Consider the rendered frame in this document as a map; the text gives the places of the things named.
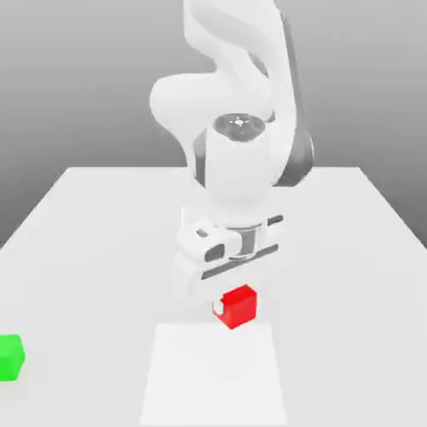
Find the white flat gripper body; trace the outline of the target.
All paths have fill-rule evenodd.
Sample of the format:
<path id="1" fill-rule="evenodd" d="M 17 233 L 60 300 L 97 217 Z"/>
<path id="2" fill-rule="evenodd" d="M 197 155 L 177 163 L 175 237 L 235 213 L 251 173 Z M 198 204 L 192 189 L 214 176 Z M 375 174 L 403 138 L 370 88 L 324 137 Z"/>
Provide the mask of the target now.
<path id="1" fill-rule="evenodd" d="M 214 300 L 243 284 L 255 284 L 276 262 L 279 245 L 260 249 L 246 259 L 227 259 L 202 263 L 178 251 L 173 259 L 172 283 L 175 298 L 180 302 Z"/>

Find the small red cube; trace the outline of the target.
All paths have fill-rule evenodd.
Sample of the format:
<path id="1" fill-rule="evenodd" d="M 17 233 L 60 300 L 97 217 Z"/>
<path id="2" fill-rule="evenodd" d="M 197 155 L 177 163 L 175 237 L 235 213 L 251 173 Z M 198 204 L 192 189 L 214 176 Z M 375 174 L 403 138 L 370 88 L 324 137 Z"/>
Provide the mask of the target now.
<path id="1" fill-rule="evenodd" d="M 224 314 L 221 317 L 214 315 L 229 329 L 235 329 L 256 317 L 258 295 L 247 284 L 228 291 L 221 299 Z"/>

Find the small green cube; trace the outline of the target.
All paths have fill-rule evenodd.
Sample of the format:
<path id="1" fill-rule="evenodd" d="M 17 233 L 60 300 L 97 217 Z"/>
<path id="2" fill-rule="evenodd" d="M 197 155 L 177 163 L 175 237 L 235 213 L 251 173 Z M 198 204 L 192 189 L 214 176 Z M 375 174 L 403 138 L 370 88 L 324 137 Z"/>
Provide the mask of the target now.
<path id="1" fill-rule="evenodd" d="M 0 335 L 0 382 L 16 380 L 24 361 L 21 337 L 18 334 Z"/>

